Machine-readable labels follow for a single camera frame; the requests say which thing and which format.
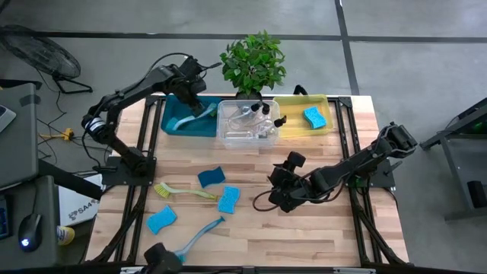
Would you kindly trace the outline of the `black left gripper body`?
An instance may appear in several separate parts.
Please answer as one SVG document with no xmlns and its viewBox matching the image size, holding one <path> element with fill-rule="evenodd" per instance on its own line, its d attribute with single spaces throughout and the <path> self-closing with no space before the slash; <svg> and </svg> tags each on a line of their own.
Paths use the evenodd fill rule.
<svg viewBox="0 0 487 274">
<path fill-rule="evenodd" d="M 173 79 L 173 94 L 182 103 L 195 103 L 198 99 L 198 94 L 205 91 L 207 86 L 201 76 L 202 71 L 183 73 L 182 71 L 174 71 Z"/>
</svg>

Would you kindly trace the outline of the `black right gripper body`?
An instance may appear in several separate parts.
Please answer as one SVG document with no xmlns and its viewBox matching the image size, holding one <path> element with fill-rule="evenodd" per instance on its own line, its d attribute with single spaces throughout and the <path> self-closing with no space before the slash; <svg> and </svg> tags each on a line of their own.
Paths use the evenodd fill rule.
<svg viewBox="0 0 487 274">
<path fill-rule="evenodd" d="M 318 203 L 317 193 L 307 179 L 310 175 L 300 176 L 292 170 L 275 167 L 268 177 L 272 184 L 268 200 L 283 212 L 290 212 L 305 202 Z"/>
</svg>

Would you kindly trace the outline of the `blue dish brush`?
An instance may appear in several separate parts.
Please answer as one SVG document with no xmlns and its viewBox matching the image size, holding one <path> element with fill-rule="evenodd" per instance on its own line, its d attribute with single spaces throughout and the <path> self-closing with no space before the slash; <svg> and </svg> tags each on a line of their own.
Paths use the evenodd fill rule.
<svg viewBox="0 0 487 274">
<path fill-rule="evenodd" d="M 178 257 L 178 259 L 184 263 L 186 261 L 186 256 L 190 249 L 194 246 L 194 244 L 207 232 L 212 230 L 213 228 L 217 227 L 220 223 L 224 222 L 225 219 L 221 216 L 219 219 L 216 219 L 205 227 L 203 227 L 182 249 L 174 251 L 174 254 Z"/>
<path fill-rule="evenodd" d="M 200 119 L 203 119 L 203 118 L 206 118 L 206 117 L 211 117 L 208 115 L 209 111 L 208 111 L 208 108 L 207 110 L 200 114 L 199 116 L 187 116 L 185 118 L 182 118 L 182 119 L 177 119 L 176 117 L 173 117 L 169 120 L 168 124 L 167 124 L 167 127 L 166 129 L 170 129 L 170 130 L 173 130 L 173 131 L 176 131 L 178 130 L 181 126 L 189 123 L 189 122 L 193 122 L 193 121 L 196 121 L 196 120 L 200 120 Z"/>
</svg>

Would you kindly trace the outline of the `clear pump bottle black top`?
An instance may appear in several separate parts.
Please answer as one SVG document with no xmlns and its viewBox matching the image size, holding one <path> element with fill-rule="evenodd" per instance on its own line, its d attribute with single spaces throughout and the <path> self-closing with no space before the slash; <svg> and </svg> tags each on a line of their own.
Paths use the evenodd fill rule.
<svg viewBox="0 0 487 274">
<path fill-rule="evenodd" d="M 267 132 L 253 131 L 249 129 L 234 130 L 226 132 L 224 138 L 229 140 L 267 139 Z"/>
<path fill-rule="evenodd" d="M 263 122 L 270 117 L 270 106 L 266 103 L 262 103 L 262 107 L 253 115 L 253 118 L 247 124 L 250 128 Z"/>
<path fill-rule="evenodd" d="M 260 132 L 267 132 L 267 138 L 274 138 L 279 134 L 279 128 L 285 125 L 287 122 L 287 116 L 278 118 L 275 120 L 266 119 L 259 124 L 258 130 Z"/>
<path fill-rule="evenodd" d="M 238 120 L 238 119 L 254 118 L 254 116 L 257 114 L 258 110 L 260 109 L 260 107 L 261 107 L 261 105 L 259 103 L 255 103 L 252 105 L 241 105 L 229 117 L 229 120 L 233 121 L 233 120 Z"/>
</svg>

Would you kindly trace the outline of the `light blue sponge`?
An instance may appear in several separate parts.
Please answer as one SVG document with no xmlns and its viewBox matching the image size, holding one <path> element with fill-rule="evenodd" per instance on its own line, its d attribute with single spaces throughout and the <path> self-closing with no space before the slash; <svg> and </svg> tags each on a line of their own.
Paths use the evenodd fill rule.
<svg viewBox="0 0 487 274">
<path fill-rule="evenodd" d="M 321 129 L 327 125 L 326 118 L 321 114 L 318 107 L 309 107 L 303 111 L 303 116 L 312 129 Z"/>
<path fill-rule="evenodd" d="M 221 198 L 218 200 L 218 211 L 234 214 L 240 198 L 240 189 L 235 186 L 225 186 Z"/>
<path fill-rule="evenodd" d="M 176 220 L 176 213 L 166 205 L 161 211 L 149 216 L 146 225 L 151 233 L 157 234 L 162 228 L 172 225 Z"/>
</svg>

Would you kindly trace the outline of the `dark blue sponge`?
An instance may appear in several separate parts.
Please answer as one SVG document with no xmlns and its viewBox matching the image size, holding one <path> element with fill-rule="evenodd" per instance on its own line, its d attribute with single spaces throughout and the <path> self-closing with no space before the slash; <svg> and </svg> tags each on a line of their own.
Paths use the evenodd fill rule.
<svg viewBox="0 0 487 274">
<path fill-rule="evenodd" d="M 223 183 L 226 180 L 224 171 L 221 167 L 214 170 L 205 170 L 197 175 L 202 188 L 206 188 L 212 184 Z"/>
</svg>

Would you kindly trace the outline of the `teal plastic bin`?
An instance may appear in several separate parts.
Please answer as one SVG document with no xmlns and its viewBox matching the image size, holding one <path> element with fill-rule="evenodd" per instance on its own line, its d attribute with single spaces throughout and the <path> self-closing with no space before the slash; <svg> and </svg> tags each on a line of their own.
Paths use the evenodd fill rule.
<svg viewBox="0 0 487 274">
<path fill-rule="evenodd" d="M 216 103 L 218 105 L 221 102 L 220 97 L 199 96 L 199 98 L 205 103 L 206 106 L 208 106 L 210 103 Z M 215 117 L 206 117 L 200 120 L 189 122 L 181 126 L 176 131 L 166 129 L 167 124 L 171 118 L 176 117 L 177 119 L 182 119 L 191 115 L 192 112 L 187 105 L 179 102 L 175 96 L 169 95 L 166 98 L 166 102 L 164 104 L 161 129 L 168 135 L 216 137 L 217 115 Z"/>
</svg>

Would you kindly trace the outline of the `clear plastic bin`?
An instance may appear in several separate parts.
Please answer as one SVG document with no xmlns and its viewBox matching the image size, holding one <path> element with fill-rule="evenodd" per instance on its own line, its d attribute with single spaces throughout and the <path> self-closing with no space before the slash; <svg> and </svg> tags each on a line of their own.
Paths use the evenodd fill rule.
<svg viewBox="0 0 487 274">
<path fill-rule="evenodd" d="M 229 140 L 224 138 L 224 134 L 228 131 L 234 130 L 253 130 L 257 131 L 259 124 L 250 128 L 247 124 L 252 118 L 249 119 L 238 119 L 230 121 L 229 117 L 237 110 L 241 105 L 252 105 L 259 103 L 262 107 L 262 103 L 266 103 L 270 106 L 270 117 L 269 119 L 275 120 L 282 118 L 280 114 L 280 107 L 274 100 L 223 100 L 218 105 L 218 120 L 217 120 L 217 139 L 223 146 L 227 149 L 231 148 L 268 148 L 272 147 L 278 140 L 279 134 L 271 139 L 252 139 L 252 140 Z"/>
</svg>

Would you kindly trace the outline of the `yellow plastic bin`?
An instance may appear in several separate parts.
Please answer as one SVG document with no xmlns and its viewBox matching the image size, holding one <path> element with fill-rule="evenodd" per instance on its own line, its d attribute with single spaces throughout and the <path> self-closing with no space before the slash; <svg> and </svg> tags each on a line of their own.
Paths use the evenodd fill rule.
<svg viewBox="0 0 487 274">
<path fill-rule="evenodd" d="M 274 101 L 280 107 L 281 116 L 287 116 L 286 124 L 281 128 L 282 138 L 294 138 L 314 135 L 325 135 L 333 130 L 333 119 L 329 110 L 326 95 L 292 95 L 289 97 L 275 97 Z M 321 129 L 312 129 L 303 116 L 303 111 L 309 107 L 318 107 L 326 118 L 327 125 Z"/>
</svg>

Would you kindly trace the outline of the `green plant in black pot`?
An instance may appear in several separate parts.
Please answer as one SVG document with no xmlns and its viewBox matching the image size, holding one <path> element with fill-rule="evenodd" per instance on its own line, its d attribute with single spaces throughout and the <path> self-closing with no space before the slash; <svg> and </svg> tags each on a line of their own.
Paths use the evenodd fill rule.
<svg viewBox="0 0 487 274">
<path fill-rule="evenodd" d="M 283 85 L 287 75 L 281 40 L 262 31 L 229 43 L 220 54 L 221 73 L 238 100 L 260 100 L 264 88 Z"/>
</svg>

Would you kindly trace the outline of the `yellow power connector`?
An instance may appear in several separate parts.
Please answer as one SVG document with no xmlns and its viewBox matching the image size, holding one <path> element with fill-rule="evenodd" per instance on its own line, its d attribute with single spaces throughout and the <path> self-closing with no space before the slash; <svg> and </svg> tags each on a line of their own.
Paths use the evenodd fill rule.
<svg viewBox="0 0 487 274">
<path fill-rule="evenodd" d="M 62 139 L 65 141 L 71 141 L 74 137 L 74 132 L 71 128 L 67 128 L 64 132 L 61 132 L 56 135 L 44 135 L 40 134 L 40 137 L 45 139 Z"/>
</svg>

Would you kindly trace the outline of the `black diagonal beam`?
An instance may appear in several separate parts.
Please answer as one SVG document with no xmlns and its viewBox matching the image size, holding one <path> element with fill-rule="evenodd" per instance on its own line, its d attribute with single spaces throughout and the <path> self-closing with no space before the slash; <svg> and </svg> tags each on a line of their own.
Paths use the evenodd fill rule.
<svg viewBox="0 0 487 274">
<path fill-rule="evenodd" d="M 38 160 L 38 174 L 40 176 L 52 176 L 58 186 L 65 187 L 92 199 L 100 200 L 103 195 L 103 190 L 98 185 L 84 178 L 77 177 L 44 160 Z"/>
</svg>

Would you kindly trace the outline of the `black floor fan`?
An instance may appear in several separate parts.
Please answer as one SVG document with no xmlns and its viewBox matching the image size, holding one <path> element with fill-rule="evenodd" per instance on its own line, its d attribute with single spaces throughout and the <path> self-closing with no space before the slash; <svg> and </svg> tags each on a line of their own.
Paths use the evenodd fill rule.
<svg viewBox="0 0 487 274">
<path fill-rule="evenodd" d="M 92 93 L 91 86 L 75 81 L 81 75 L 79 61 L 64 47 L 34 30 L 8 24 L 0 27 L 0 44 L 14 56 L 51 76 L 63 94 Z"/>
</svg>

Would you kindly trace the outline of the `white cardboard box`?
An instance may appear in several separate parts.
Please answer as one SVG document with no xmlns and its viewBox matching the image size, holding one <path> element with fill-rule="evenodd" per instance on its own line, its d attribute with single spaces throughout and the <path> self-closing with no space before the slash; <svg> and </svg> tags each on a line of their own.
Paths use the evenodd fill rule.
<svg viewBox="0 0 487 274">
<path fill-rule="evenodd" d="M 59 186 L 59 219 L 61 226 L 72 226 L 91 220 L 98 211 L 99 200 Z"/>
</svg>

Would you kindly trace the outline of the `black tape strip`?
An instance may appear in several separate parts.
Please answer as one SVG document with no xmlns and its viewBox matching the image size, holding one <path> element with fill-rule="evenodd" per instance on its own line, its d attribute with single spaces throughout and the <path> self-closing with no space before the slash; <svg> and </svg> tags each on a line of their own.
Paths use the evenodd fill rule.
<svg viewBox="0 0 487 274">
<path fill-rule="evenodd" d="M 36 95 L 36 94 L 28 94 L 26 96 L 23 96 L 19 99 L 19 104 L 22 106 L 22 107 L 25 107 L 27 105 L 30 105 L 30 104 L 36 104 L 36 105 L 39 105 L 41 103 L 41 98 Z"/>
</svg>

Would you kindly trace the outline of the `dark grey desk top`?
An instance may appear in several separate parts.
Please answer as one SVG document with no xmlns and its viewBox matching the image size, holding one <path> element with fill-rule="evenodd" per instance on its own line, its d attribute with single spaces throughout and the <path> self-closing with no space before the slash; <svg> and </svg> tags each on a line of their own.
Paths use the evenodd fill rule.
<svg viewBox="0 0 487 274">
<path fill-rule="evenodd" d="M 56 240 L 59 224 L 57 186 L 51 177 L 18 184 L 0 191 L 11 203 L 10 237 L 0 240 L 0 270 L 54 266 L 60 261 Z M 23 252 L 18 243 L 18 229 L 23 218 L 32 213 L 42 215 L 42 243 L 33 252 Z"/>
</svg>

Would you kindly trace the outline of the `white grey device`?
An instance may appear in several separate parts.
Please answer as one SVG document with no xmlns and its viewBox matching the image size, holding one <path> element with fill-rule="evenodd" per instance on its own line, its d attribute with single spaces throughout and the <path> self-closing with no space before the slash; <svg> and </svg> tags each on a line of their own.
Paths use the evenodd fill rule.
<svg viewBox="0 0 487 274">
<path fill-rule="evenodd" d="M 0 133 L 3 132 L 9 124 L 13 122 L 17 114 L 8 109 L 7 107 L 0 105 Z"/>
</svg>

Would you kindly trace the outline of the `black floor box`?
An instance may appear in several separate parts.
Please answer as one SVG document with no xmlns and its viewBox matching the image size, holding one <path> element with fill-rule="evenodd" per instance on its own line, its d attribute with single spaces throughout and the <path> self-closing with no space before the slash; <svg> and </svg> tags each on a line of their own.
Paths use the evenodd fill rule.
<svg viewBox="0 0 487 274">
<path fill-rule="evenodd" d="M 469 195 L 475 209 L 487 207 L 487 195 L 481 181 L 472 180 L 467 183 Z"/>
</svg>

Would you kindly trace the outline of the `black metal stand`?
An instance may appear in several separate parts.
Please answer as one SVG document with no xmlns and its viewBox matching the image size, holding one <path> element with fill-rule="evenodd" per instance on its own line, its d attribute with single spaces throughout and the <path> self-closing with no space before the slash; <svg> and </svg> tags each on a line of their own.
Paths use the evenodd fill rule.
<svg viewBox="0 0 487 274">
<path fill-rule="evenodd" d="M 465 203 L 464 209 L 446 215 L 444 220 L 487 217 L 487 207 L 473 207 L 467 187 L 469 181 L 481 181 L 487 195 L 487 97 L 455 116 L 444 129 L 420 143 L 424 151 L 435 145 L 443 148 L 450 172 L 460 186 Z"/>
</svg>

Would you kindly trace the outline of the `black computer mouse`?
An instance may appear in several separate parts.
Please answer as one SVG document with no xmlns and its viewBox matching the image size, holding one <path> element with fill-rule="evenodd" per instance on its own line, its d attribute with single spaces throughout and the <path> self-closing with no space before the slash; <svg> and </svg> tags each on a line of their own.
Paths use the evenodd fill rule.
<svg viewBox="0 0 487 274">
<path fill-rule="evenodd" d="M 22 219 L 18 229 L 18 243 L 23 252 L 35 251 L 42 243 L 42 215 L 32 213 Z"/>
</svg>

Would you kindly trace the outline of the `black keyboard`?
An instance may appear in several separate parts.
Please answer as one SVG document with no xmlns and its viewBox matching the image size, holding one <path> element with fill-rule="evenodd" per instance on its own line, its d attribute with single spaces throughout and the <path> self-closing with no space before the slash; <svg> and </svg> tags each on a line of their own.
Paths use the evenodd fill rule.
<svg viewBox="0 0 487 274">
<path fill-rule="evenodd" d="M 10 237 L 11 228 L 11 203 L 8 196 L 0 195 L 0 240 Z"/>
</svg>

